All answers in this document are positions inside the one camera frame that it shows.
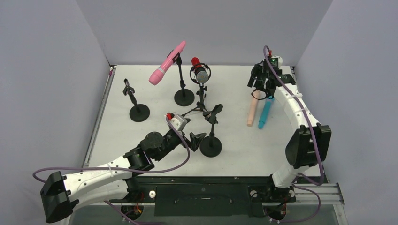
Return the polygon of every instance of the round black base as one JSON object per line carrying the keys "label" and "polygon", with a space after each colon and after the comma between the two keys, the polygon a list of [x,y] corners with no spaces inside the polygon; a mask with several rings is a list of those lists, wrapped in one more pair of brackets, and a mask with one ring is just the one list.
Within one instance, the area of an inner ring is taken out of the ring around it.
{"label": "round black base", "polygon": [[130,119],[134,122],[142,122],[149,117],[149,108],[144,104],[138,104],[138,108],[141,112],[137,112],[136,106],[130,109]]}
{"label": "round black base", "polygon": [[195,95],[189,89],[185,89],[185,97],[183,96],[183,90],[178,90],[174,95],[174,101],[179,106],[189,106],[195,101]]}
{"label": "round black base", "polygon": [[202,143],[200,143],[199,148],[200,152],[202,152],[204,156],[212,158],[220,154],[222,149],[222,144],[218,138],[214,137],[213,146],[210,146],[210,137],[207,136],[203,139]]}

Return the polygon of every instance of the tabletop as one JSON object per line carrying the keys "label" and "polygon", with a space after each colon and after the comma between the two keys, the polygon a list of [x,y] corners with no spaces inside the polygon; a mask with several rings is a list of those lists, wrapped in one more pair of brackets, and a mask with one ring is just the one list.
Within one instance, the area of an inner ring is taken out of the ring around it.
{"label": "tabletop", "polygon": [[[215,136],[222,142],[220,155],[205,157],[199,150],[191,152],[191,158],[180,169],[157,174],[156,176],[269,176],[286,161],[285,147],[293,130],[287,116],[277,99],[271,107],[268,120],[263,129],[258,129],[264,100],[257,106],[252,127],[246,125],[251,102],[252,88],[247,87],[252,66],[211,66],[212,75],[205,84],[208,90],[205,99],[207,110],[217,104],[223,110],[217,114],[219,124],[215,125]],[[144,137],[153,131],[164,135],[168,126],[164,115],[168,112],[182,114],[196,106],[199,97],[187,107],[174,102],[174,94],[180,89],[178,66],[172,65],[163,80],[156,86],[148,82],[149,76],[158,66],[118,65],[109,91],[108,99],[92,149],[90,166],[107,163],[136,147]],[[186,88],[196,93],[199,86],[189,78],[191,66],[182,66]],[[291,74],[289,66],[282,66],[284,74]],[[129,111],[133,106],[130,98],[124,96],[123,80],[127,78],[135,89],[139,104],[150,109],[150,116],[143,122],[133,122]],[[191,121],[184,132],[195,134],[211,130],[200,112],[186,116]],[[163,170],[182,163],[187,157],[183,146],[178,146],[161,161],[153,163],[155,169]],[[319,176],[319,168],[314,166],[306,171],[308,176]]]}

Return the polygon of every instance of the silver microphone grille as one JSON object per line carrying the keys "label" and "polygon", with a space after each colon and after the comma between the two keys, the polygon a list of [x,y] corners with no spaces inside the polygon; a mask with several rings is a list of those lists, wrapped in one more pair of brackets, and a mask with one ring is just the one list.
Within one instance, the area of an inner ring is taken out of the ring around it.
{"label": "silver microphone grille", "polygon": [[209,80],[209,75],[206,73],[206,71],[200,71],[198,74],[196,74],[196,80],[199,83],[206,83]]}

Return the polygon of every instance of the gray wall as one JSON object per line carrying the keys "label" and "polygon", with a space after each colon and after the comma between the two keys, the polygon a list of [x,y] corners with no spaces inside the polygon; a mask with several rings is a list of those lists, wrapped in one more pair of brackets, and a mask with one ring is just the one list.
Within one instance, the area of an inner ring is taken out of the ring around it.
{"label": "gray wall", "polygon": [[332,0],[77,0],[111,64],[253,65],[267,44],[296,65]]}
{"label": "gray wall", "polygon": [[0,224],[44,224],[31,174],[82,165],[109,65],[74,0],[0,0],[0,68]]}
{"label": "gray wall", "polygon": [[334,0],[297,65],[350,225],[398,224],[398,1]]}

